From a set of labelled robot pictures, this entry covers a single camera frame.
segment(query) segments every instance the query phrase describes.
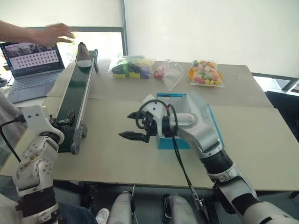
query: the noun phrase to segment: blue cardboard box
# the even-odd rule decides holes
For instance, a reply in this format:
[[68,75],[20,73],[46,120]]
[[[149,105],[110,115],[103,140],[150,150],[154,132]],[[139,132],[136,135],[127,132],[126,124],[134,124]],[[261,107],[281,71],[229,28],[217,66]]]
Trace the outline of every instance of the blue cardboard box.
[[[158,93],[157,99],[164,101],[166,104],[172,104],[176,113],[193,113],[199,120],[211,126],[217,133],[220,143],[224,146],[224,142],[220,130],[215,121],[213,112],[209,104],[205,102],[195,91],[187,94],[180,93]],[[176,137],[179,149],[189,149],[190,146],[183,139]],[[158,149],[174,149],[172,138],[157,136]]]

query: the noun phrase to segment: yellow sponge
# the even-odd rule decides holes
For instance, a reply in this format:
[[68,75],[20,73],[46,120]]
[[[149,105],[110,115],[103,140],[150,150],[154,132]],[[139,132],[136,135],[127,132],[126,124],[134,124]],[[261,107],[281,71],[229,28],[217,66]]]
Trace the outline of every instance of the yellow sponge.
[[126,74],[113,74],[115,78],[126,78]]
[[136,73],[136,72],[129,72],[129,77],[130,78],[140,78],[140,73]]

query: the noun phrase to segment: cable connector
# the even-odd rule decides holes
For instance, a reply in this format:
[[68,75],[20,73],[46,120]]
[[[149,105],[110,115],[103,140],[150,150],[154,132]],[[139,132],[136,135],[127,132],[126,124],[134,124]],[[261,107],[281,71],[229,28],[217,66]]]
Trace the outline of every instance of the cable connector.
[[20,115],[16,116],[16,117],[14,118],[14,120],[15,120],[16,122],[21,122],[21,123],[25,123],[25,122],[26,122],[25,117],[24,117],[23,114],[20,114]]

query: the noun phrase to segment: laptop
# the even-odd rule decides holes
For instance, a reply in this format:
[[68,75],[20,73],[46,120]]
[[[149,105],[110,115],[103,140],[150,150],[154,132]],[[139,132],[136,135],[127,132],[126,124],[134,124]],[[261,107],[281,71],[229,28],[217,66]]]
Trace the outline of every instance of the laptop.
[[45,97],[64,69],[57,45],[5,42],[0,48],[14,77],[7,97],[12,103]]

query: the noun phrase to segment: white sneaker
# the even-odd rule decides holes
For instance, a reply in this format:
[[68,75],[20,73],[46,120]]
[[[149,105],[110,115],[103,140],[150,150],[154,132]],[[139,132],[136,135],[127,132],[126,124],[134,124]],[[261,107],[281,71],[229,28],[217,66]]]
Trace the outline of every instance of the white sneaker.
[[108,209],[101,209],[95,219],[97,220],[98,224],[106,224],[109,214],[110,212]]

